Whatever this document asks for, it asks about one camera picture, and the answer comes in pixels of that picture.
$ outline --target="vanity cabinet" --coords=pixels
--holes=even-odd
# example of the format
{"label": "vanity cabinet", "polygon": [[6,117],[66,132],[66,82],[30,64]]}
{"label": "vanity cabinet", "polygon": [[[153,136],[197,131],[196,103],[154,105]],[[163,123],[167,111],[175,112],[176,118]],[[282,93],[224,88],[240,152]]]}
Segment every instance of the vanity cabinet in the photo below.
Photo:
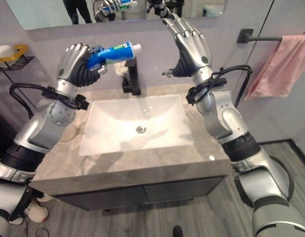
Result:
{"label": "vanity cabinet", "polygon": [[224,176],[159,184],[142,184],[135,187],[58,195],[55,197],[86,210],[110,209],[121,206],[204,196],[216,187],[223,178]]}

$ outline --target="gray floor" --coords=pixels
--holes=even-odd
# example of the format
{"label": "gray floor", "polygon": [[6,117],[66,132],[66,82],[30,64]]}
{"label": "gray floor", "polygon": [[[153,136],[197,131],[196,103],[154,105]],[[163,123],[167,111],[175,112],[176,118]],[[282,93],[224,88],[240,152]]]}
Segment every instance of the gray floor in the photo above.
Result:
{"label": "gray floor", "polygon": [[[283,160],[295,178],[291,204],[305,218],[305,166],[287,143],[264,145]],[[43,204],[50,212],[45,223],[29,222],[29,236],[40,227],[50,237],[172,237],[180,225],[185,237],[250,237],[252,210],[245,206],[229,176],[207,197],[105,211],[84,211],[60,201]],[[12,226],[11,237],[22,236],[24,224]]]}

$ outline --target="countertop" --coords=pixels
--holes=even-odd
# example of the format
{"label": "countertop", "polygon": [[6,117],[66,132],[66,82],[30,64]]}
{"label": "countertop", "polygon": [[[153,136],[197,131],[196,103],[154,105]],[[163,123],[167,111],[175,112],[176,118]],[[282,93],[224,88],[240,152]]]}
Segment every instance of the countertop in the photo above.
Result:
{"label": "countertop", "polygon": [[[229,159],[205,129],[203,117],[185,96],[191,84],[142,88],[142,95],[180,95],[194,138],[193,146],[167,147],[80,157],[79,145],[89,111],[77,111],[76,137],[59,142],[37,168],[31,187],[50,195],[87,192],[184,179],[225,176],[231,173]],[[134,98],[119,90],[80,92],[89,103],[98,100]]]}

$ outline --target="sink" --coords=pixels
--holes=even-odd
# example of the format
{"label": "sink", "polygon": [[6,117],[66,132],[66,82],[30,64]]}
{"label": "sink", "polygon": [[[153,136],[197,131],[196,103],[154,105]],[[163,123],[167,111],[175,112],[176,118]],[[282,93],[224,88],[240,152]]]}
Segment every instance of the sink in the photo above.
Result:
{"label": "sink", "polygon": [[179,95],[94,101],[79,155],[192,144]]}

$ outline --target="black towel bar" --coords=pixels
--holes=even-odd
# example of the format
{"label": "black towel bar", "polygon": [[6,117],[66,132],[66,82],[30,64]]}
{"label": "black towel bar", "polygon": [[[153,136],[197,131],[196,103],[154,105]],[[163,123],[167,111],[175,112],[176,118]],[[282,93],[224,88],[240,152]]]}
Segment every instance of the black towel bar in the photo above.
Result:
{"label": "black towel bar", "polygon": [[248,43],[250,41],[282,41],[282,37],[254,37],[253,28],[241,29],[237,43]]}

